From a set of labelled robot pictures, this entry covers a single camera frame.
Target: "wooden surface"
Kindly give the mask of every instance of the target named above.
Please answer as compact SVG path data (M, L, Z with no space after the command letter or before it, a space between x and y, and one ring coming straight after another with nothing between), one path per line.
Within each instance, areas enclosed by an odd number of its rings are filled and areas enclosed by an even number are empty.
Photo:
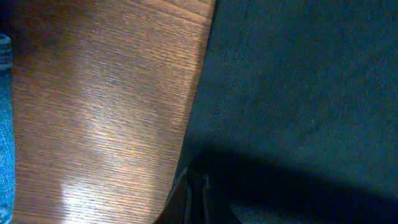
M14 223L152 223L213 0L15 2Z

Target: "black fabric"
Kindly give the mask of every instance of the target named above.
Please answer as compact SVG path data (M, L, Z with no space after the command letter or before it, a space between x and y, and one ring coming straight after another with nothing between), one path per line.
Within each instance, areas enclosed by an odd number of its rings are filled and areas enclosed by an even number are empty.
M194 167L230 199L398 223L397 47L394 1L217 0L176 176Z

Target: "fabric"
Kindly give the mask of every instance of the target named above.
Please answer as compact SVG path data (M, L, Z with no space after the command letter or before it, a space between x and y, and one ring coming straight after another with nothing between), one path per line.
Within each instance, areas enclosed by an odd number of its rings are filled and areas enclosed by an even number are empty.
M175 176L211 174L248 204L398 223L397 49L394 1L217 0Z
M11 222L15 192L11 60L11 40L0 34L0 224Z

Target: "garment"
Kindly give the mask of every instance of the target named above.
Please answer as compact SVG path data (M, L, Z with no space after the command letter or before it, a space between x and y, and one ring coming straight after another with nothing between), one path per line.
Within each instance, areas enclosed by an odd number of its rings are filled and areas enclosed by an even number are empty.
M10 223L15 192L15 146L11 108L11 40L0 34L0 223Z
M173 189L189 167L242 223L398 223L396 9L217 0Z

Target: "blue jeans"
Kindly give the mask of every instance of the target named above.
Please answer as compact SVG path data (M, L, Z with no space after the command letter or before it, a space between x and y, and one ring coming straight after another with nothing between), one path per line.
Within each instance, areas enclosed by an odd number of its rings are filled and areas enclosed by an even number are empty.
M0 224L11 222L15 192L11 63L11 40L9 37L0 34Z

